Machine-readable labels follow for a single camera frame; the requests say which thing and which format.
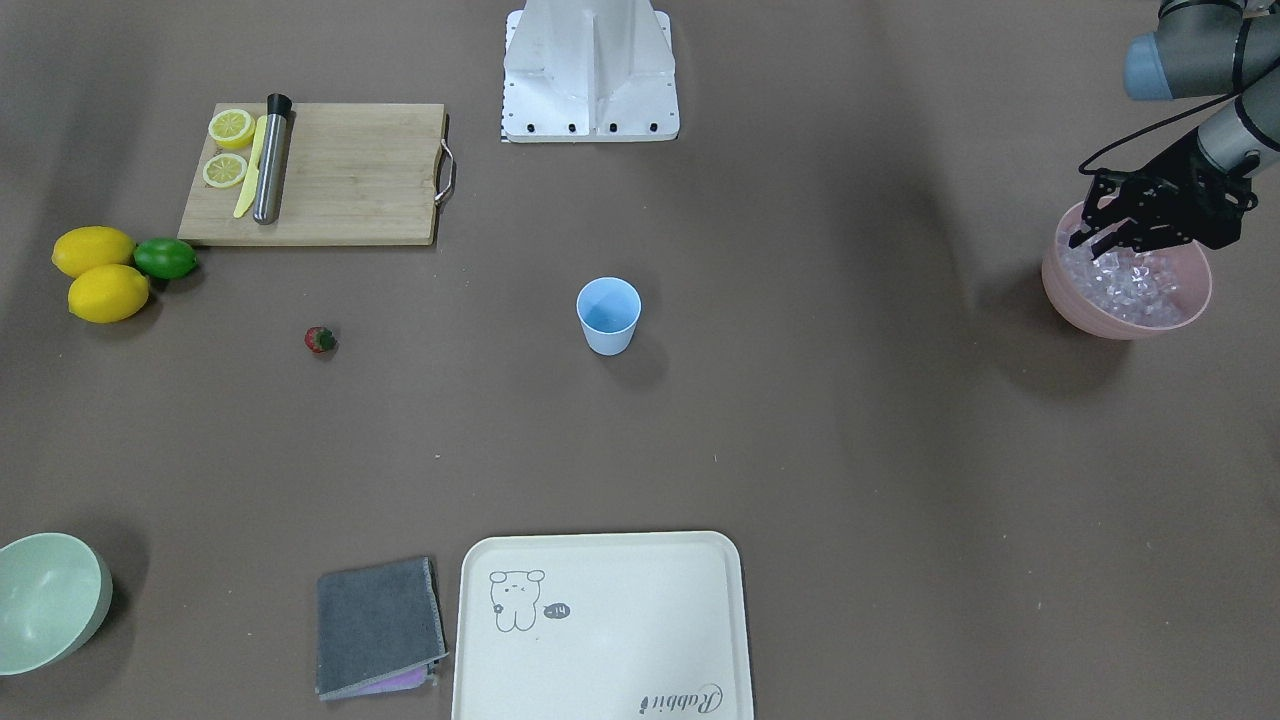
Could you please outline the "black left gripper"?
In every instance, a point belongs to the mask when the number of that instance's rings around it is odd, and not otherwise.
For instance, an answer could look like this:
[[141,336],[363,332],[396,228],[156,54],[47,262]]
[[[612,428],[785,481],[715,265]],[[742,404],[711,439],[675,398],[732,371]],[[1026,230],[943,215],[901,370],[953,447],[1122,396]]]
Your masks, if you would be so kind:
[[1193,242],[1225,249],[1257,206],[1249,178],[1256,169],[1253,149],[1220,169],[1193,131],[1138,170],[1094,170],[1084,222],[1069,229],[1068,249],[1088,250],[1094,261],[1128,249],[1153,252]]

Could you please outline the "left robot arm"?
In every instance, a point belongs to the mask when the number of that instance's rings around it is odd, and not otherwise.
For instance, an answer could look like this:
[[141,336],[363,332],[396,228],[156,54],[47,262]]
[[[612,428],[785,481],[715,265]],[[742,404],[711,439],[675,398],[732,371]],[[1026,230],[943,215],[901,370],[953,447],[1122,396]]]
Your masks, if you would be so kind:
[[1277,4],[1164,1],[1153,32],[1126,51],[1140,101],[1197,97],[1215,114],[1135,170],[1082,163],[1091,188],[1068,243],[1094,258],[1187,243],[1224,249],[1257,206],[1257,173],[1279,156]]

